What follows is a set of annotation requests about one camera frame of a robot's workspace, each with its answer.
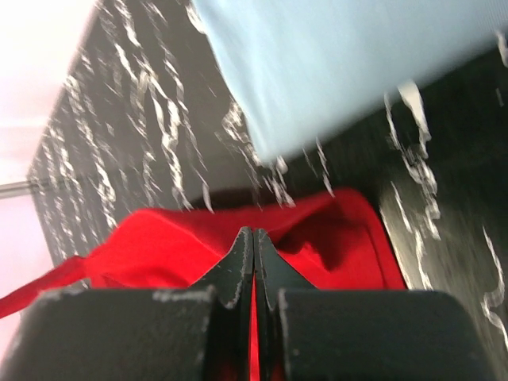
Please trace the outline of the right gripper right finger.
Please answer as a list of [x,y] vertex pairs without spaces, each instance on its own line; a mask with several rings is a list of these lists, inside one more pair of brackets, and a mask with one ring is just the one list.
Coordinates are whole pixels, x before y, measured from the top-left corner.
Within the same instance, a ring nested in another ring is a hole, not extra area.
[[314,286],[281,257],[265,230],[254,232],[253,244],[257,364],[260,378],[272,379],[279,362],[282,335],[278,322],[279,291],[313,289]]

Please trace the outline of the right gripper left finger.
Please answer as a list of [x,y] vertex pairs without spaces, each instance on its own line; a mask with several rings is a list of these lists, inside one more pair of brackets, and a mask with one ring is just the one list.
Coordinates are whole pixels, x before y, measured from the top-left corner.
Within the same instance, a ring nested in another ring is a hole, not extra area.
[[206,328],[205,377],[248,377],[253,279],[253,232],[242,227],[226,255],[193,289],[212,287],[215,299]]

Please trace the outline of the red t-shirt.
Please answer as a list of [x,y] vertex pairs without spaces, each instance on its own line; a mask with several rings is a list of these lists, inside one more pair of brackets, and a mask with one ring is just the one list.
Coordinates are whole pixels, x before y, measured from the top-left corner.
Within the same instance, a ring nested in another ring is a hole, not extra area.
[[381,221],[358,192],[337,189],[294,207],[211,213],[139,210],[87,256],[73,256],[1,300],[26,310],[1,366],[4,380],[284,380],[282,362],[261,379],[253,279],[248,377],[205,377],[212,287],[193,289],[242,227],[267,232],[314,287],[402,290]]

